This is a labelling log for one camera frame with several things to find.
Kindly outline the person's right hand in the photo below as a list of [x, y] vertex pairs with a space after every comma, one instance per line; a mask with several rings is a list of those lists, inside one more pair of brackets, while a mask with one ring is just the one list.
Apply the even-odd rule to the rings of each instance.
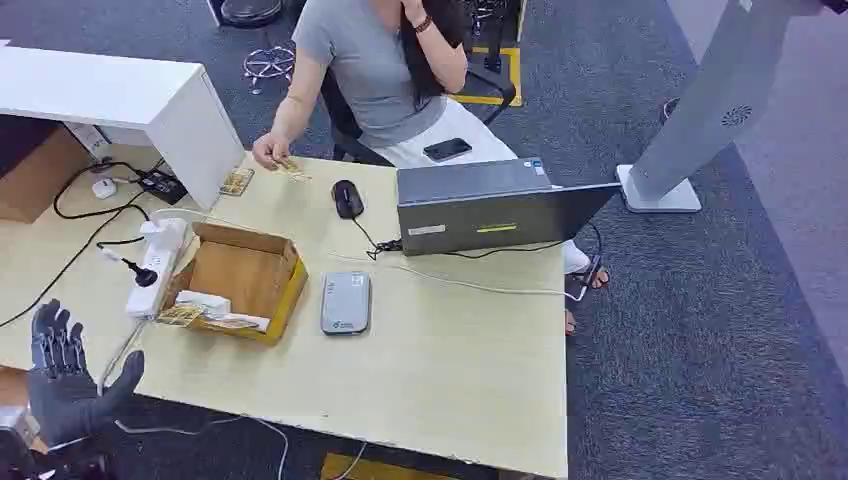
[[289, 146], [289, 140], [282, 134], [268, 132], [255, 140], [252, 156], [266, 170], [289, 170]]

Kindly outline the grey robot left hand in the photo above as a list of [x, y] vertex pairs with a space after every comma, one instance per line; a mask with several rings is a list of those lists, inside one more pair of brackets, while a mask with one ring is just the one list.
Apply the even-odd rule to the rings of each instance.
[[123, 414], [145, 369], [141, 350], [125, 359], [121, 374], [99, 393], [87, 368], [83, 325], [68, 325], [70, 312], [57, 299], [42, 304], [31, 324], [33, 366], [27, 373], [32, 414], [50, 448], [98, 434]]

